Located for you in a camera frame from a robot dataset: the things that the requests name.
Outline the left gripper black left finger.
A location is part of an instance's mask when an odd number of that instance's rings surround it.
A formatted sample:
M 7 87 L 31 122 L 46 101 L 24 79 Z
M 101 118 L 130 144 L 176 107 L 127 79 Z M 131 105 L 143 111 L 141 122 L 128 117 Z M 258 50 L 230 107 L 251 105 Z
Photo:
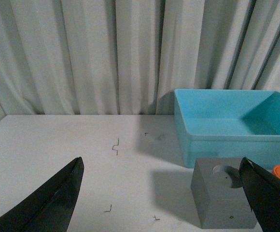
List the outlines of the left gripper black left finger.
M 84 174 L 75 158 L 22 202 L 0 217 L 0 232 L 66 232 Z

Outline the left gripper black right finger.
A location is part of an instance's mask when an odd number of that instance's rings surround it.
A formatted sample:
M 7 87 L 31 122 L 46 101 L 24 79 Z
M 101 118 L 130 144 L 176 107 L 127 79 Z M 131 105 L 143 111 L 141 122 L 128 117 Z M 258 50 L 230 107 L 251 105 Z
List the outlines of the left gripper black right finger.
M 244 157 L 239 166 L 243 190 L 264 232 L 280 232 L 280 179 Z

